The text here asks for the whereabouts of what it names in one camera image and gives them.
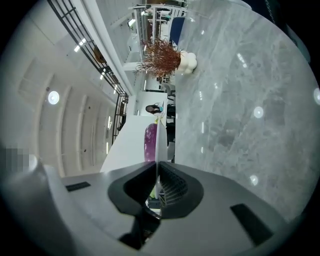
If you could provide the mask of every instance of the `marble table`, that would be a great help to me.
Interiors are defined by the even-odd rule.
[[[320,92],[294,43],[259,14],[221,0],[189,4],[178,48],[175,162],[219,174],[299,215],[320,175]]]

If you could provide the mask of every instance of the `purple object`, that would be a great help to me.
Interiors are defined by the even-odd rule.
[[[156,123],[149,124],[144,132],[144,161],[151,162],[156,160],[156,140],[157,140]]]

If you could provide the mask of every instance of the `woman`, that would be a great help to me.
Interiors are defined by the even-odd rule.
[[[147,111],[151,114],[161,113],[163,111],[163,107],[159,106],[159,103],[155,103],[153,105],[146,106],[145,111]],[[166,106],[166,115],[170,116],[170,117],[175,117],[176,116],[176,106],[168,104]]]

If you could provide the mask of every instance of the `dried plant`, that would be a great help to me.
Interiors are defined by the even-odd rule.
[[[180,65],[180,51],[175,50],[168,41],[142,41],[142,45],[149,56],[137,65],[136,72],[148,71],[154,78],[171,76]]]

